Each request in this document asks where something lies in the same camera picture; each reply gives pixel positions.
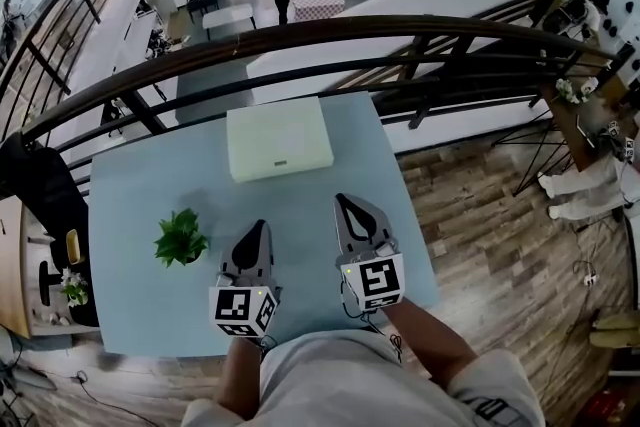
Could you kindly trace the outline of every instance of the light blue table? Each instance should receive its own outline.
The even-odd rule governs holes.
[[[396,159],[366,93],[322,100],[335,162],[330,168],[236,184],[226,120],[114,149],[91,173],[91,272],[105,349],[147,356],[226,354],[230,339],[209,324],[209,287],[221,250],[259,218],[271,227],[282,303],[269,328],[278,343],[307,332],[363,327],[340,302],[333,215],[338,192],[382,208],[404,254],[407,296],[431,306],[438,290]],[[191,207],[211,249],[165,269],[154,258],[158,221]],[[357,313],[354,301],[350,311]],[[378,313],[373,320],[384,321]]]

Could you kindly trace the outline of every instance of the desk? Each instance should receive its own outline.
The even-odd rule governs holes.
[[[253,7],[251,7],[251,4],[240,4],[238,6],[225,7],[213,13],[207,13],[202,17],[202,28],[207,29],[207,39],[211,41],[209,29],[247,19],[251,20],[255,29],[256,21],[253,19]]]
[[[295,21],[331,18],[344,11],[344,0],[291,0],[295,8]]]
[[[61,287],[52,288],[50,307],[41,304],[37,270],[42,260],[48,260],[54,272],[51,251],[49,246],[35,242],[44,238],[44,230],[17,196],[0,201],[0,219],[0,325],[25,338],[98,331],[73,322],[67,301],[59,293]],[[43,322],[40,316],[52,312],[65,316],[71,325]]]
[[[29,338],[22,272],[24,208],[15,196],[0,201],[0,324]]]
[[[108,352],[148,356],[226,354],[230,340],[209,324],[209,287],[221,251],[259,218],[271,227],[273,275],[283,287],[269,334],[278,343],[307,332],[363,327],[340,302],[333,214],[338,192],[382,208],[405,258],[407,296],[434,305],[438,290],[397,161],[369,95],[321,100],[332,167],[236,184],[226,120],[98,155],[91,173],[89,240],[98,319]],[[158,221],[191,207],[211,241],[208,255],[169,269],[154,258]],[[351,312],[355,301],[346,296]],[[383,322],[378,313],[374,321]]]

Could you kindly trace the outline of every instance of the checkered tablecloth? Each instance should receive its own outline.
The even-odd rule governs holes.
[[[291,0],[295,8],[296,22],[321,20],[344,11],[344,0]]]

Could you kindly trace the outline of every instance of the white box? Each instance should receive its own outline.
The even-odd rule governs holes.
[[[229,336],[263,337],[277,306],[269,287],[209,288],[209,320]]]
[[[333,164],[318,98],[301,98],[227,113],[229,167],[236,182]]]
[[[340,272],[363,312],[399,303],[404,297],[402,253],[342,265]]]

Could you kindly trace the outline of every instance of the person's arm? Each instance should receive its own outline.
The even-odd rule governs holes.
[[[451,328],[406,298],[382,311],[434,382],[444,389],[478,357]]]
[[[244,338],[234,338],[222,367],[217,399],[225,409],[251,420],[260,405],[260,349]]]

